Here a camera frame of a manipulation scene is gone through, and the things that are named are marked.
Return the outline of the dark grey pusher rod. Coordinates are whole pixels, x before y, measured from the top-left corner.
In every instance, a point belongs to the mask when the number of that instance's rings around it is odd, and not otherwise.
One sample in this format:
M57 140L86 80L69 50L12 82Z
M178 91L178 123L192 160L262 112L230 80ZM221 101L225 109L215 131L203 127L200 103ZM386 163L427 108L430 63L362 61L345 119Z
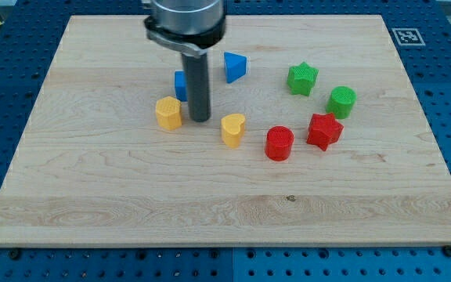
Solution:
M189 116L193 121L205 122L211 116L207 54L196 58L183 53L181 59L186 79L186 97Z

